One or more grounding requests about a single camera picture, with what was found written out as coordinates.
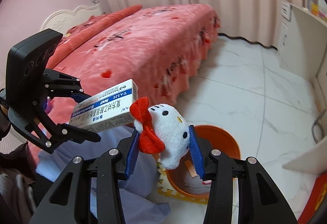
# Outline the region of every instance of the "light blue fabric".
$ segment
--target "light blue fabric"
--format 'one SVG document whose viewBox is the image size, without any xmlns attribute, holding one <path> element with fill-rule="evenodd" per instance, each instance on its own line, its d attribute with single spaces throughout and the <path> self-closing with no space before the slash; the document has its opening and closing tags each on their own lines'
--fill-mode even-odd
<svg viewBox="0 0 327 224">
<path fill-rule="evenodd" d="M 53 154 L 41 150 L 36 172 L 54 182 L 73 157 L 81 156 L 85 160 L 97 158 L 110 148 L 117 147 L 119 141 L 130 137 L 132 132 L 132 128 L 119 126 L 99 133 L 101 141 L 97 143 L 85 141 L 77 144 L 68 141 L 58 147 Z M 126 224 L 157 224 L 170 213 L 169 204 L 157 205 L 145 199 L 157 180 L 155 159 L 140 152 L 133 175 L 128 181 L 118 183 Z M 97 216 L 95 179 L 92 180 L 91 187 L 91 212 Z"/>
</svg>

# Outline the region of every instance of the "white marble floor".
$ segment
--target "white marble floor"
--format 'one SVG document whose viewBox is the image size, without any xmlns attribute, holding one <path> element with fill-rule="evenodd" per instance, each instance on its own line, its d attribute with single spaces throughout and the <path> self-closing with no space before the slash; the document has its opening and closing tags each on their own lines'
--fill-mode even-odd
<svg viewBox="0 0 327 224">
<path fill-rule="evenodd" d="M 258 44 L 220 37 L 202 62 L 177 109 L 194 125 L 212 124 L 238 142 L 241 158 L 257 157 L 278 185 L 298 218 L 309 198 L 314 175 L 282 165 L 315 145 L 311 125 L 317 114 L 312 85 L 278 66 L 278 53 Z M 203 223 L 206 206 L 159 195 L 172 213 L 163 223 Z M 233 219 L 237 223 L 238 191 L 234 181 Z"/>
</svg>

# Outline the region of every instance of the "white plush ear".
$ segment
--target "white plush ear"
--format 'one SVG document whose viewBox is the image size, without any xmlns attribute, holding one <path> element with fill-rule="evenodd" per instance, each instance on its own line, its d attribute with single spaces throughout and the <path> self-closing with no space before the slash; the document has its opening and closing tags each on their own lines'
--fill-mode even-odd
<svg viewBox="0 0 327 224">
<path fill-rule="evenodd" d="M 139 133 L 143 132 L 143 125 L 141 122 L 139 122 L 138 120 L 134 120 L 134 126 Z"/>
</svg>

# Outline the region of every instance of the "red bow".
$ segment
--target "red bow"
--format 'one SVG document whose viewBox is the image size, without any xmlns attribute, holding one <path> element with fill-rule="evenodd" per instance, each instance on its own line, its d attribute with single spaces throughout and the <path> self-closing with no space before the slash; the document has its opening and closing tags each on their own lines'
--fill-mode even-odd
<svg viewBox="0 0 327 224">
<path fill-rule="evenodd" d="M 152 126 L 152 117 L 148 110 L 149 99 L 139 98 L 130 106 L 130 113 L 143 125 L 140 135 L 139 150 L 147 154 L 157 154 L 165 150 L 165 144 L 156 136 Z"/>
</svg>

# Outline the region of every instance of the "plush toy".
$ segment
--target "plush toy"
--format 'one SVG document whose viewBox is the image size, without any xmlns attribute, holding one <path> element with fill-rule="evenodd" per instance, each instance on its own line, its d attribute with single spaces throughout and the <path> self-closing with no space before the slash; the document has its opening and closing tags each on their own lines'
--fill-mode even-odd
<svg viewBox="0 0 327 224">
<path fill-rule="evenodd" d="M 189 149 L 189 124 L 178 111 L 167 104 L 149 107 L 149 99 L 143 97 L 130 106 L 136 119 L 134 125 L 140 133 L 139 150 L 143 153 L 160 153 L 160 162 L 171 170 Z"/>
</svg>

